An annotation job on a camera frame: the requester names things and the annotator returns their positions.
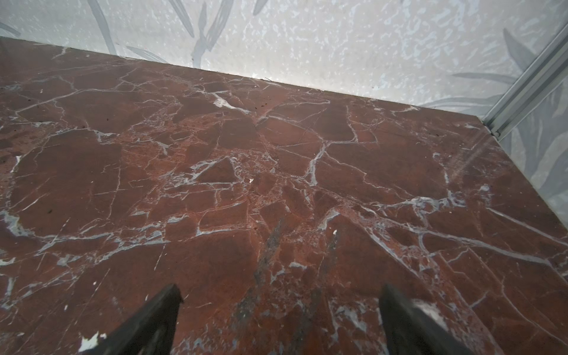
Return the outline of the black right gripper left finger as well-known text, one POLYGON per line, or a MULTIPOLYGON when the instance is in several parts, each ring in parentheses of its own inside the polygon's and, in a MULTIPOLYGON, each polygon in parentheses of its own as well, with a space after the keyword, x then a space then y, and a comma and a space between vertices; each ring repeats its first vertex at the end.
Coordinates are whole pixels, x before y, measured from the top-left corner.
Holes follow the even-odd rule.
POLYGON ((133 316, 85 354, 170 354, 183 298, 175 284, 165 286, 133 316))

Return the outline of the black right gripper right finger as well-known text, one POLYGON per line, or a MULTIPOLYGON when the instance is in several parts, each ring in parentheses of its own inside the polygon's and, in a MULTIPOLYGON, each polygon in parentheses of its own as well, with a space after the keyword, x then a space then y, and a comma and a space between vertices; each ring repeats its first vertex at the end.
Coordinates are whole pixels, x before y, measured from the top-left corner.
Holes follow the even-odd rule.
POLYGON ((383 286, 379 305, 390 354, 472 353, 392 285, 383 286))

